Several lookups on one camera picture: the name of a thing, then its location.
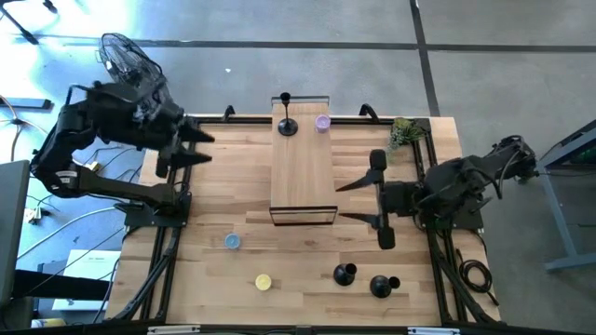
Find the gray floor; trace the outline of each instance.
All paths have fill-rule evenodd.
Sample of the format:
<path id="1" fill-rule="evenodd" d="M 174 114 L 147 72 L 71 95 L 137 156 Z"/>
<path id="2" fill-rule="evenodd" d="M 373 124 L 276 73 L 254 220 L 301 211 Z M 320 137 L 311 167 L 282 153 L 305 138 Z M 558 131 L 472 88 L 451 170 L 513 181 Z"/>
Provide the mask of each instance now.
<path id="1" fill-rule="evenodd" d="M 96 62 L 95 47 L 61 46 L 61 36 L 98 37 L 116 31 L 139 39 L 177 41 L 416 41 L 407 0 L 55 3 L 59 17 L 36 2 L 7 5 L 32 31 L 57 38 L 40 47 L 11 44 L 15 30 L 7 20 L 0 21 L 0 73 L 9 78 L 0 81 L 3 95 L 44 97 L 60 107 L 70 83 L 109 79 Z M 419 0 L 419 6 L 428 43 L 596 43 L 593 1 Z M 330 95 L 335 114 L 354 114 L 368 102 L 379 114 L 429 115 L 418 51 L 192 47 L 145 51 L 164 67 L 172 95 L 189 113 L 222 113 L 228 104 L 239 113 L 268 113 L 269 98 L 288 90 Z M 596 116 L 595 56 L 429 53 L 440 114 L 455 117 L 464 154 L 487 153 L 492 143 L 510 134 L 523 135 L 542 154 L 591 121 Z M 51 114 L 22 111 L 22 117 L 49 129 L 58 107 Z M 2 128 L 0 141 L 10 141 L 13 131 Z M 42 139 L 33 131 L 24 133 L 18 157 L 28 158 Z M 77 157 L 85 159 L 93 150 Z M 104 152 L 98 160 L 105 163 L 116 153 Z M 142 153 L 128 152 L 106 173 L 115 177 L 137 167 L 141 159 Z M 541 185 L 512 182 L 504 193 L 504 200 L 482 211 L 503 319 L 519 326 L 596 332 L 596 266 L 545 273 L 542 264 L 563 256 L 563 248 Z M 46 193 L 32 181 L 30 194 Z M 76 215 L 110 204 L 95 199 L 51 201 L 61 213 L 38 226 L 24 225 L 21 251 Z M 23 257 L 19 267 L 34 268 L 41 261 L 65 259 L 71 248 L 93 247 L 121 222 L 116 212 L 77 222 Z M 102 248 L 118 246 L 119 238 L 114 238 Z"/>

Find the wooden table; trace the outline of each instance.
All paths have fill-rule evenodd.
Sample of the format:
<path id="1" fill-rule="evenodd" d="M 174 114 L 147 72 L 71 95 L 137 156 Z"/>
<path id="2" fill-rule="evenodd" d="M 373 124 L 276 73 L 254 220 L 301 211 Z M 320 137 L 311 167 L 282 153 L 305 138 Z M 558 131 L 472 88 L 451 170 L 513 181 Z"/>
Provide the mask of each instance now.
<path id="1" fill-rule="evenodd" d="M 461 155 L 455 122 L 430 118 L 439 162 Z M 168 322 L 189 324 L 429 326 L 440 323 L 426 235 L 412 219 L 391 216 L 396 247 L 380 250 L 376 233 L 366 224 L 338 217 L 329 226 L 276 227 L 268 213 L 271 179 L 271 125 L 206 125 L 215 142 L 197 150 L 213 156 L 195 166 L 190 183 L 191 217 L 183 229 L 169 302 Z M 389 127 L 332 126 L 335 187 L 364 175 L 369 152 L 385 148 Z M 155 176 L 156 153 L 147 153 L 141 182 L 165 182 Z M 413 151 L 398 149 L 386 180 L 414 181 Z M 340 212 L 375 213 L 372 187 L 337 194 Z M 240 250 L 224 247 L 229 233 L 241 236 Z M 122 310 L 147 275 L 156 229 L 142 228 L 127 238 L 108 315 Z M 469 232 L 454 232 L 454 244 L 465 259 L 486 263 L 481 241 Z M 356 281 L 336 285 L 333 268 L 342 262 L 358 266 Z M 273 286 L 262 292 L 255 277 L 268 274 Z M 375 275 L 396 275 L 401 287 L 387 299 L 369 291 Z M 159 300 L 161 282 L 154 297 Z M 450 311 L 453 291 L 446 285 Z M 486 294 L 472 293 L 498 319 Z"/>

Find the concrete floor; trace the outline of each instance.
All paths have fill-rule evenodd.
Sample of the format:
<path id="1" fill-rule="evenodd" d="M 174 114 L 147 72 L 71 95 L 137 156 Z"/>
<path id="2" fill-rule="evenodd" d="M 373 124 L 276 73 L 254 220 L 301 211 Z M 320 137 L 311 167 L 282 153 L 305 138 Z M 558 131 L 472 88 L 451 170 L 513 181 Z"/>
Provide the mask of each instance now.
<path id="1" fill-rule="evenodd" d="M 60 107 L 69 84 L 109 80 L 96 62 L 95 47 L 62 46 L 62 36 L 119 32 L 173 41 L 416 41 L 408 0 L 55 3 L 59 17 L 36 2 L 7 5 L 23 25 L 56 38 L 46 39 L 40 47 L 15 44 L 16 31 L 7 20 L 0 21 L 0 74 L 9 78 L 0 81 L 3 95 L 43 97 Z M 428 43 L 596 44 L 593 1 L 418 3 Z M 172 96 L 189 113 L 222 113 L 228 104 L 238 113 L 268 113 L 269 98 L 287 90 L 330 95 L 335 114 L 354 114 L 368 102 L 379 114 L 429 115 L 417 50 L 148 47 L 145 51 L 163 66 Z M 464 154 L 487 153 L 495 141 L 521 134 L 541 155 L 596 116 L 593 53 L 433 51 L 429 59 L 440 114 L 455 117 Z M 22 117 L 50 129 L 58 107 L 49 114 L 22 111 Z M 8 128 L 0 130 L 0 141 L 10 140 L 14 130 Z M 30 157 L 42 139 L 33 131 L 23 133 L 18 158 Z M 93 150 L 76 156 L 85 159 Z M 2 152 L 7 157 L 7 149 Z M 116 153 L 103 152 L 98 160 L 105 163 Z M 106 174 L 115 177 L 137 167 L 141 159 L 142 153 L 128 152 Z M 46 193 L 32 181 L 30 194 Z M 596 332 L 596 266 L 547 274 L 542 264 L 563 256 L 563 248 L 542 186 L 538 181 L 524 186 L 511 182 L 504 194 L 504 200 L 482 210 L 503 319 L 518 326 Z M 110 205 L 97 199 L 51 202 L 61 213 L 38 226 L 24 225 L 21 251 L 71 218 Z M 39 262 L 64 260 L 71 248 L 93 247 L 121 222 L 119 213 L 108 212 L 75 223 L 23 257 L 19 267 L 33 269 Z M 115 237 L 102 248 L 119 248 L 119 240 Z"/>

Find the yellow ball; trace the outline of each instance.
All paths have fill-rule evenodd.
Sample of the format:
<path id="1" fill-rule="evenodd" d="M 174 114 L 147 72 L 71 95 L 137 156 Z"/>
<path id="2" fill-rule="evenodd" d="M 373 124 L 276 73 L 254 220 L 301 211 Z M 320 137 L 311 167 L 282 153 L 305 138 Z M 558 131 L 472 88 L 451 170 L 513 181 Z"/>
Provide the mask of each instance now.
<path id="1" fill-rule="evenodd" d="M 254 285 L 259 290 L 268 290 L 271 288 L 271 277 L 265 274 L 258 275 L 257 279 L 254 281 Z"/>

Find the green plant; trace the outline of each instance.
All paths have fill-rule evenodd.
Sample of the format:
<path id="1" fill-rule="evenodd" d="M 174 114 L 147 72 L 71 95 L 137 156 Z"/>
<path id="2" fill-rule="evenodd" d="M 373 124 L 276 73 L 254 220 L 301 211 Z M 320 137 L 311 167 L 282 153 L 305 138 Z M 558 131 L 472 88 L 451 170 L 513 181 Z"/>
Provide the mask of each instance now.
<path id="1" fill-rule="evenodd" d="M 389 144 L 387 145 L 387 157 L 390 158 L 390 154 L 396 151 L 400 146 L 410 144 L 412 142 L 420 140 L 425 135 L 423 129 L 421 129 L 412 120 L 405 119 L 403 117 L 396 117 L 389 133 Z"/>

